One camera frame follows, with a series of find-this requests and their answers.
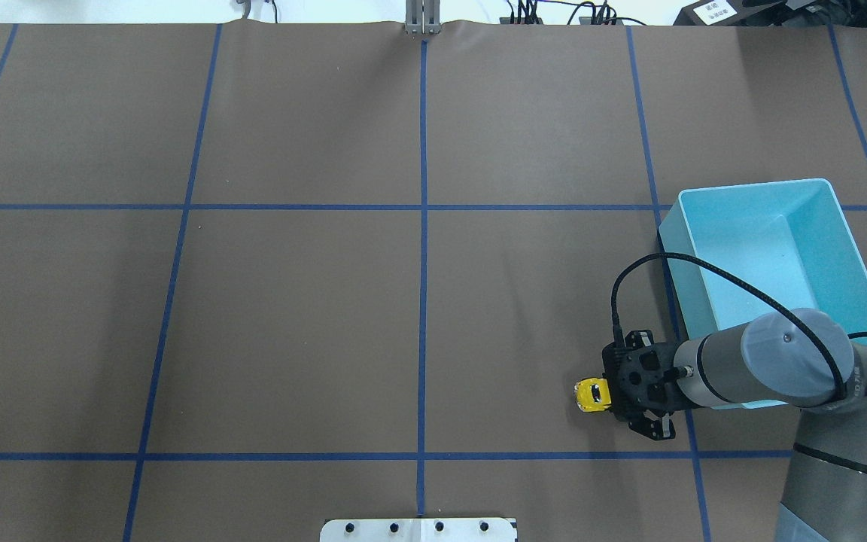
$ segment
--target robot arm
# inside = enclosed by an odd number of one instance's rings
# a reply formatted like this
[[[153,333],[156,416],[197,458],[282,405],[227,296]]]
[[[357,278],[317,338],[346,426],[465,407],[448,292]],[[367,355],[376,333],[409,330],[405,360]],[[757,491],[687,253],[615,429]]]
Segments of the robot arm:
[[[674,438],[671,414],[679,410],[761,399],[798,406],[775,541],[867,540],[867,346],[825,313],[792,313],[684,343],[629,333],[602,351],[603,378],[578,383],[578,406],[612,412],[654,440]]]

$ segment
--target metal bracket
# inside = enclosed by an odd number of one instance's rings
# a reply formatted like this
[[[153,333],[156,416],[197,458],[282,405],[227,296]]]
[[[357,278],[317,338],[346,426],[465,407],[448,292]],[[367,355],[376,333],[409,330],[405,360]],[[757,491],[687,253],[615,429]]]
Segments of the metal bracket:
[[[517,542],[513,518],[330,520],[320,542]]]
[[[440,34],[440,0],[406,0],[407,34]]]

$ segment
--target light blue plastic bin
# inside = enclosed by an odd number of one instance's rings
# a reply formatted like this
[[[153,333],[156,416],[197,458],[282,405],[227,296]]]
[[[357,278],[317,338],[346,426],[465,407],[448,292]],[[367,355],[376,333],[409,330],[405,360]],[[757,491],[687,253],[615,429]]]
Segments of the light blue plastic bin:
[[[659,230],[666,251],[710,261],[789,309],[828,313],[848,333],[867,330],[865,264],[823,178],[685,190]],[[670,264],[691,339],[771,311],[709,271],[684,261]]]

